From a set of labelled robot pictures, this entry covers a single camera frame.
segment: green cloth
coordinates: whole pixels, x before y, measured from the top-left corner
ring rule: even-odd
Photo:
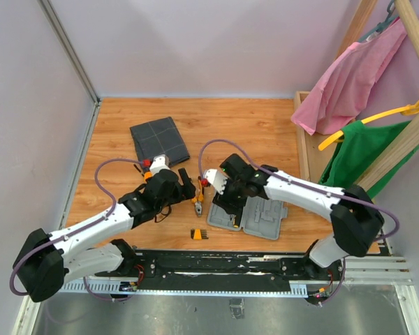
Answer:
[[[337,144],[334,155],[321,175],[319,184],[342,188],[350,187],[376,160],[378,155],[403,131],[408,122],[385,127],[366,127],[361,121],[342,128],[344,141]],[[380,179],[368,195],[372,199],[390,181],[392,176],[419,149],[417,146],[404,157],[389,173]]]

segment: wooden table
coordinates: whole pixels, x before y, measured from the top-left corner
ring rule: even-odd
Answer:
[[[197,157],[208,140],[226,138],[243,147],[255,162],[268,164],[299,176],[295,126],[290,121],[292,100],[265,99],[132,99],[108,98],[103,101],[91,143],[84,161],[67,226],[83,221],[111,205],[110,199],[94,183],[99,163],[114,157],[136,159],[129,128],[136,124],[173,117],[191,159],[173,170],[186,168],[198,176]],[[205,151],[204,168],[217,168],[235,148],[212,144]],[[111,163],[100,173],[100,180],[117,198],[143,182],[129,163]],[[329,222],[303,209],[289,206],[276,241],[215,228],[206,223],[213,188],[206,188],[203,216],[198,218],[190,201],[176,204],[161,223],[147,222],[113,238],[125,239],[139,248],[226,251],[304,252],[311,243],[332,232]],[[204,228],[208,240],[194,241],[191,228]]]

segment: pliers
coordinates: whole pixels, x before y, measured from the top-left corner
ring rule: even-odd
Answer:
[[[198,194],[191,199],[191,202],[194,204],[194,210],[198,217],[202,216],[202,202],[205,189],[202,186],[202,178],[198,176]]]

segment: wooden surface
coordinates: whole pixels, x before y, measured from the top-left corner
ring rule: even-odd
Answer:
[[[396,0],[395,5],[419,58],[419,19],[409,0]],[[419,114],[416,115],[369,168],[363,172],[362,176],[357,180],[357,183],[365,190],[370,189],[418,145]]]
[[[337,56],[335,58],[338,58],[349,45],[357,42],[357,40],[360,38],[363,32],[363,28],[368,22],[369,16],[376,6],[377,1],[378,0],[361,0],[357,10],[355,11],[355,15],[349,24],[349,28],[346,31],[346,35],[343,37],[343,41],[341,42],[340,48],[338,49]]]
[[[297,91],[294,98],[295,110],[301,105],[309,92]],[[318,183],[320,177],[334,154],[335,145],[330,145],[326,149],[319,151],[318,145],[324,141],[328,135],[314,133],[310,136],[303,128],[295,126],[297,137],[297,149],[300,162],[300,175],[302,179]]]
[[[73,225],[110,206],[110,200],[95,186],[93,173],[99,163],[114,157],[136,158],[130,126],[172,116],[189,149],[191,159],[184,167],[189,176],[198,176],[197,155],[206,141],[227,138],[240,144],[258,163],[274,165],[299,175],[295,126],[290,121],[292,100],[251,99],[105,99],[84,161],[78,188],[68,217]],[[212,144],[204,157],[204,168],[216,168],[235,150],[227,144]],[[129,163],[103,168],[101,180],[118,197],[142,183]],[[288,219],[281,224],[276,241],[244,232],[232,232],[206,224],[214,190],[206,188],[203,216],[197,218],[191,202],[172,208],[161,223],[148,222],[114,238],[124,238],[140,248],[200,249],[230,251],[304,252],[315,239],[332,232],[329,222],[301,208],[290,206]],[[204,228],[208,240],[194,241],[191,228]]]
[[[419,58],[419,19],[410,0],[395,0],[396,9]]]

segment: pink cloth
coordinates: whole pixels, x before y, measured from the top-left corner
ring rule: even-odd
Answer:
[[[310,135],[333,134],[366,108],[369,92],[406,36],[401,20],[375,39],[354,42],[328,68],[291,120]]]

